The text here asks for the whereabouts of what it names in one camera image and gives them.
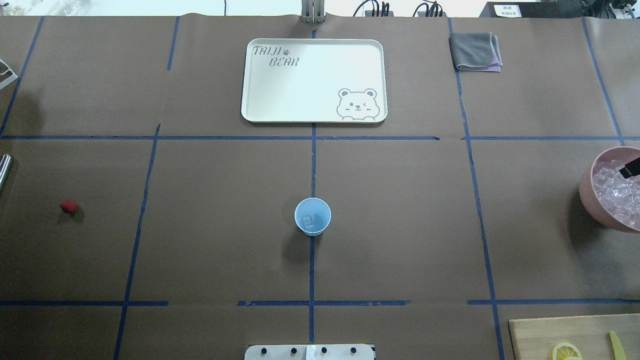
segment bowl of ice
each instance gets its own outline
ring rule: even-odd
[[[606,227],[640,233],[640,176],[625,179],[620,169],[640,158],[640,149],[613,147],[602,152],[580,181],[580,199],[589,214]]]

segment pink bowl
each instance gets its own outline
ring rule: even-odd
[[[611,149],[603,151],[598,155],[596,160],[593,160],[591,166],[584,172],[584,175],[582,175],[582,180],[580,180],[580,199],[589,214],[602,225],[618,231],[624,231],[625,233],[640,234],[640,229],[626,226],[614,218],[598,200],[593,188],[593,168],[596,162],[619,160],[626,164],[637,158],[640,158],[640,149],[636,149],[635,147],[612,147]]]

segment white tray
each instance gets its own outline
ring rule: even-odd
[[[250,122],[381,122],[387,117],[382,45],[375,40],[252,40],[246,48],[241,112]]]

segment metal cylinder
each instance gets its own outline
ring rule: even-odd
[[[0,160],[0,192],[2,192],[6,178],[9,176],[12,163],[13,156],[9,154],[2,155],[2,160]]]

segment wooden cutting board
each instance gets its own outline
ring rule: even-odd
[[[640,360],[640,314],[509,320],[516,360],[550,360],[555,344],[574,344],[583,360],[614,360],[615,331],[627,360]]]

